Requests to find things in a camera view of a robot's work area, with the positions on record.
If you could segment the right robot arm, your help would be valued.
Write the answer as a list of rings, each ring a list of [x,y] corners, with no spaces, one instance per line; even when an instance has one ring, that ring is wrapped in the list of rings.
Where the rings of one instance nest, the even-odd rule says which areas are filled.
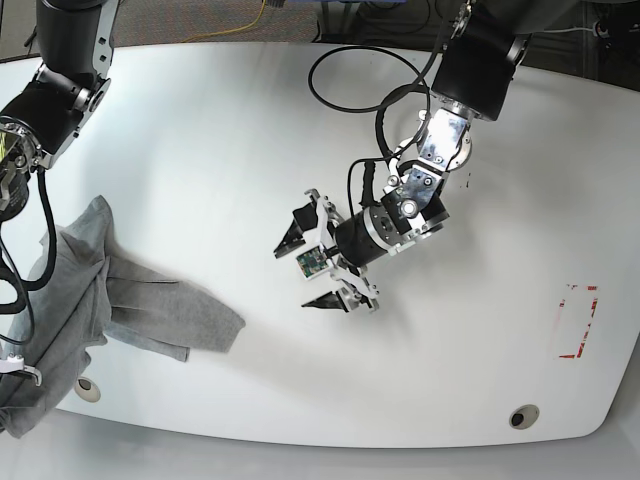
[[[41,64],[1,110],[1,220],[18,216],[35,177],[48,233],[55,225],[46,172],[104,99],[114,54],[118,0],[39,1],[33,38]]]

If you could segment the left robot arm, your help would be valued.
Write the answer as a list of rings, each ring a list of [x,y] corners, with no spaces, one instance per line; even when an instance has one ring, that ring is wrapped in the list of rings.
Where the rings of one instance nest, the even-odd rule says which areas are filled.
[[[361,209],[347,217],[328,197],[306,191],[308,202],[274,255],[295,253],[307,280],[328,275],[336,284],[307,307],[352,312],[378,307],[378,288],[366,277],[375,260],[398,254],[440,230],[448,218],[440,196],[449,174],[470,158],[473,120],[495,121],[532,36],[573,7],[571,1],[456,1],[439,27],[433,51],[415,80],[372,107],[376,136],[387,109],[410,93],[438,98],[437,111],[419,113],[416,133],[377,158],[364,158]]]

